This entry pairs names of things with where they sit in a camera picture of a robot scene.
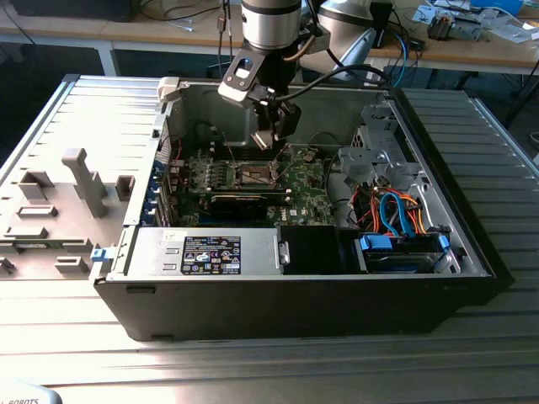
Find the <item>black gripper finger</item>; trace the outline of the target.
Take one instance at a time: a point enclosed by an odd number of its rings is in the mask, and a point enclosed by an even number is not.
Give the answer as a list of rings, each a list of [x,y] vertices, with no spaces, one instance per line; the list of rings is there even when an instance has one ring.
[[[296,104],[280,104],[275,123],[276,138],[283,139],[294,134],[301,116],[302,110]]]
[[[257,120],[253,138],[255,140],[273,140],[275,127],[272,120],[272,109],[265,104],[254,104],[253,107]]]

